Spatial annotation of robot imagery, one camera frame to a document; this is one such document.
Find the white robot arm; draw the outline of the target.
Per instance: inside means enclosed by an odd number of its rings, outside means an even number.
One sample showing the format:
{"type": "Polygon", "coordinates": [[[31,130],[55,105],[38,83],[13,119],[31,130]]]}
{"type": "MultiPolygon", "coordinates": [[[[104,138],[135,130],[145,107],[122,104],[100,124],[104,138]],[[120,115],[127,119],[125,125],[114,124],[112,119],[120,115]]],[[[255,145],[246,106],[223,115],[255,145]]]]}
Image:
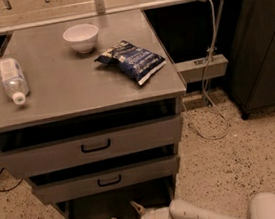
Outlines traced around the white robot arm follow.
{"type": "MultiPolygon", "coordinates": [[[[134,201],[131,205],[138,212],[140,219],[242,219],[202,209],[181,199],[174,199],[167,207],[159,209],[145,208],[134,201]]],[[[254,196],[249,202],[244,219],[275,219],[275,194],[265,192],[254,196]]]]}

